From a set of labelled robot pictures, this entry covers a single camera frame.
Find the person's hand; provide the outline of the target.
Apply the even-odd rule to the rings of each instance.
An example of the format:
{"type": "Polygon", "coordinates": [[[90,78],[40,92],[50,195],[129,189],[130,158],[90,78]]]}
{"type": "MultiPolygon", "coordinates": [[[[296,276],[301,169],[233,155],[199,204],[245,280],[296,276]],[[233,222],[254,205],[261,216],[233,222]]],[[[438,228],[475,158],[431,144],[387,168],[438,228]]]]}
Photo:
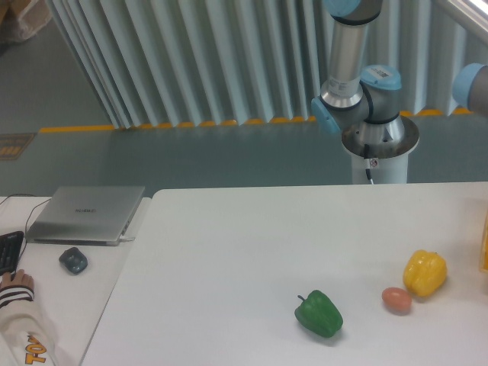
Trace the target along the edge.
{"type": "Polygon", "coordinates": [[[1,298],[16,297],[29,300],[34,298],[34,278],[23,269],[14,274],[5,272],[1,280],[1,298]]]}

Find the white striped sleeve forearm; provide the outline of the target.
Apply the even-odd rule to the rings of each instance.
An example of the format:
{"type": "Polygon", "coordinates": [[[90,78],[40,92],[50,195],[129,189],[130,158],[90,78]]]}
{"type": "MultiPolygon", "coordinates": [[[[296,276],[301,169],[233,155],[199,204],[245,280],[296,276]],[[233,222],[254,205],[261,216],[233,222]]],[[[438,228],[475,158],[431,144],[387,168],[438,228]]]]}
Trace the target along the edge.
{"type": "Polygon", "coordinates": [[[60,364],[34,291],[24,285],[1,289],[1,364],[60,364]]]}

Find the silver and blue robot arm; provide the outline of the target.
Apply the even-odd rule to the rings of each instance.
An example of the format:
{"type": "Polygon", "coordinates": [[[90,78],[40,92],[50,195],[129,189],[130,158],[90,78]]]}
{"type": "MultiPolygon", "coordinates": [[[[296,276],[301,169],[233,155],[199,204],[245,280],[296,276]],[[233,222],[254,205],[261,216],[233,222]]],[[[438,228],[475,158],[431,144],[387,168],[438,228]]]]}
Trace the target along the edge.
{"type": "Polygon", "coordinates": [[[395,121],[403,111],[487,113],[485,1],[326,1],[329,66],[311,101],[339,133],[395,121]]]}

